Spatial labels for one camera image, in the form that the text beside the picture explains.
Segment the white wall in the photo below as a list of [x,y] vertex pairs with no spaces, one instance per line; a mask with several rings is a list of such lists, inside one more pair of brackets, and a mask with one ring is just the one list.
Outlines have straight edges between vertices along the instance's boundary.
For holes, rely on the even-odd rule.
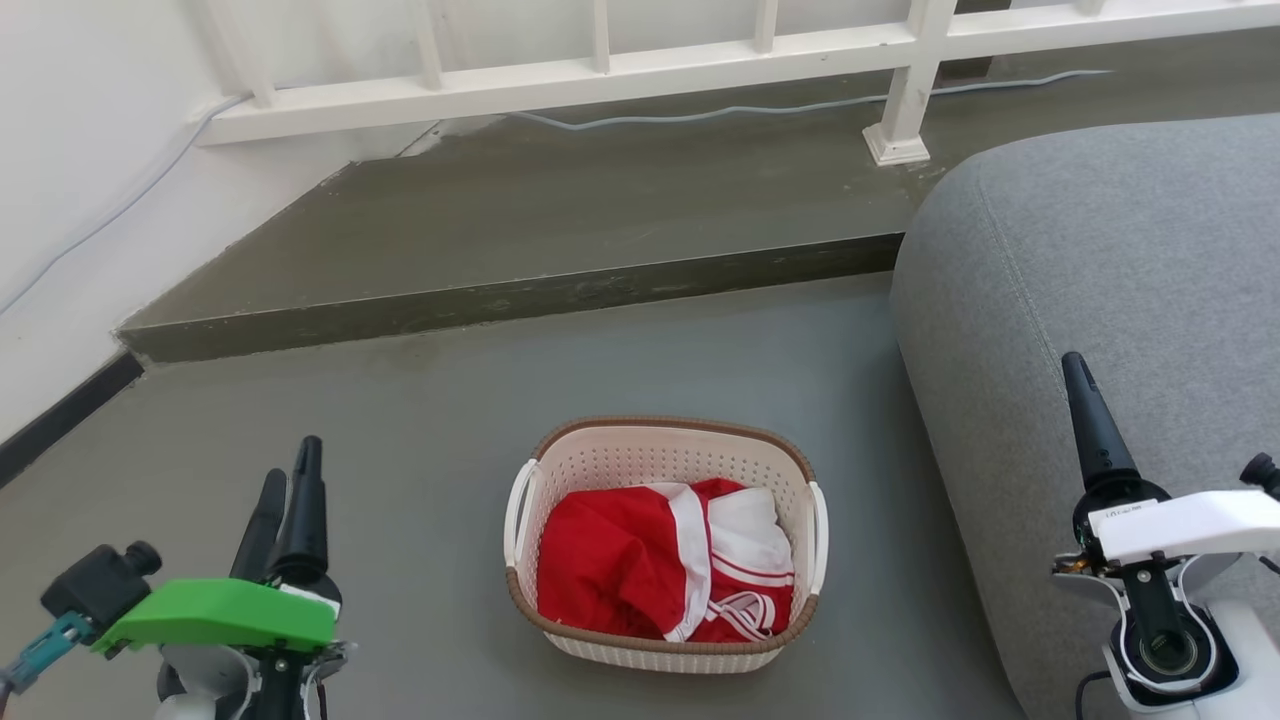
[[[0,299],[141,186],[197,110],[241,88],[206,0],[0,3]],[[230,1],[279,85],[417,72],[404,0]],[[590,54],[590,0],[430,0],[447,69]],[[783,0],[780,32],[905,19],[909,0]],[[748,38],[754,0],[611,0],[618,53]],[[193,149],[164,183],[0,316],[0,439],[116,351],[157,297],[355,159],[424,128]]]
[[[0,3],[0,297],[154,172],[221,99],[195,3]],[[419,127],[193,149],[0,316],[0,439],[116,351],[128,315],[352,159]]]

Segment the concrete ledge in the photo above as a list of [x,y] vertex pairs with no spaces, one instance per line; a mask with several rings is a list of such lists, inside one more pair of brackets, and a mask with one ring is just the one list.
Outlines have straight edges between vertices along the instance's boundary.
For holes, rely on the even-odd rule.
[[120,338],[134,354],[152,363],[212,360],[878,273],[893,268],[901,240],[901,233],[891,233],[225,318],[133,325],[122,329]]

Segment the label sticker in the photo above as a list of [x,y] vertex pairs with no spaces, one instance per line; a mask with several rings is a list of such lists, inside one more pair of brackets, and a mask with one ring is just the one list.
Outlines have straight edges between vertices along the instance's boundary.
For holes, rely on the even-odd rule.
[[1143,500],[1142,502],[1130,502],[1129,505],[1116,505],[1115,507],[1105,507],[1102,510],[1094,510],[1089,512],[1089,527],[1093,528],[1093,534],[1098,533],[1098,523],[1107,518],[1119,518],[1120,515],[1128,515],[1130,512],[1142,510],[1143,507],[1151,507],[1160,502],[1158,500]]

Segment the black cable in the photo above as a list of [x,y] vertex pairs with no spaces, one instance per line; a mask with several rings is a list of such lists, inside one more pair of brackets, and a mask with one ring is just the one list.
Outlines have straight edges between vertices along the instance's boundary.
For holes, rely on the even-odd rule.
[[1105,680],[1110,676],[1111,673],[1107,670],[1089,673],[1080,680],[1080,684],[1075,687],[1075,720],[1084,720],[1084,688],[1093,680]]

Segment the black baseboard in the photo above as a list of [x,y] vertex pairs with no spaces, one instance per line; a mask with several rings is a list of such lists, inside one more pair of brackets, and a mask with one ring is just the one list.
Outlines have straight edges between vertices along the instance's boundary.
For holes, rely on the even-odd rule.
[[6,439],[0,445],[0,488],[140,377],[142,365],[125,352]]

